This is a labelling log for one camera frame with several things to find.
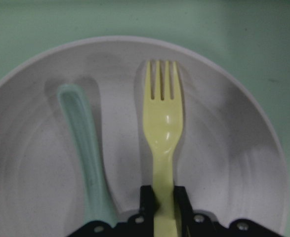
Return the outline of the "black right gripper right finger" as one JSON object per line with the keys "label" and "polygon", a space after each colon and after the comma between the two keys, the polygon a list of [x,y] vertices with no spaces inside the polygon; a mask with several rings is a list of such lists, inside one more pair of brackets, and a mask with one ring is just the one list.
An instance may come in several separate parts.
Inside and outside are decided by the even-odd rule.
{"label": "black right gripper right finger", "polygon": [[184,186],[174,187],[181,215],[183,237],[279,237],[280,234],[249,219],[237,219],[228,227],[203,213],[194,212]]}

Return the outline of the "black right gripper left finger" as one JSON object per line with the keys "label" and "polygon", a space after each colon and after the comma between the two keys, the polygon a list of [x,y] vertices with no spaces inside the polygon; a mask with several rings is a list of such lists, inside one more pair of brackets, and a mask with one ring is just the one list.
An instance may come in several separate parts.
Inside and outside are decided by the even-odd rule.
{"label": "black right gripper left finger", "polygon": [[138,213],[126,222],[118,222],[114,227],[108,223],[95,220],[69,234],[71,237],[153,237],[156,199],[151,186],[140,187]]}

